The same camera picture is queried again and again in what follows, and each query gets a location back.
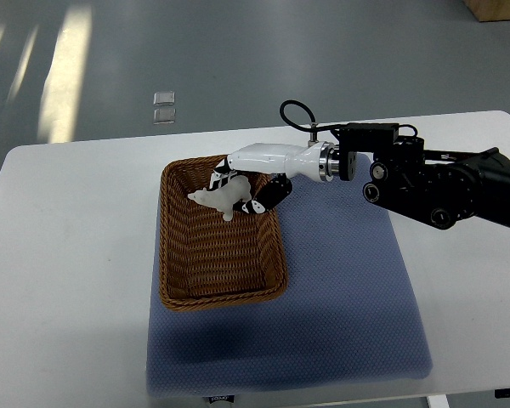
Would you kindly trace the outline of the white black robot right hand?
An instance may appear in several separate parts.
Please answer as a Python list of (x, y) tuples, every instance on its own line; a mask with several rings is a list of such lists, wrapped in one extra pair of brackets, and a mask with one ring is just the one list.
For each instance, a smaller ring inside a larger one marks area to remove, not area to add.
[(339, 146), (330, 142), (317, 142), (306, 148), (292, 144), (250, 144), (228, 154), (214, 168), (209, 189), (220, 189), (244, 173), (270, 174), (273, 178), (252, 199), (241, 199), (233, 205), (238, 212), (266, 213), (291, 194), (291, 178), (295, 176), (315, 182), (331, 181), (338, 171), (338, 153)]

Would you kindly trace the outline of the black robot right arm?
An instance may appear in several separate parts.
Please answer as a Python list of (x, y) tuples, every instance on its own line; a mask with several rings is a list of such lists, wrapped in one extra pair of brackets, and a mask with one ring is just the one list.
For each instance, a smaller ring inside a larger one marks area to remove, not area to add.
[(349, 122), (321, 126), (311, 116), (307, 127), (291, 121), (284, 112), (305, 104), (286, 100), (281, 119), (315, 142), (328, 131), (338, 144), (322, 148), (318, 174), (354, 178), (356, 155), (370, 153), (370, 182), (363, 187), (365, 199), (382, 208), (439, 230), (478, 217), (510, 228), (510, 160), (498, 148), (482, 152), (428, 150), (417, 133), (400, 134), (398, 123)]

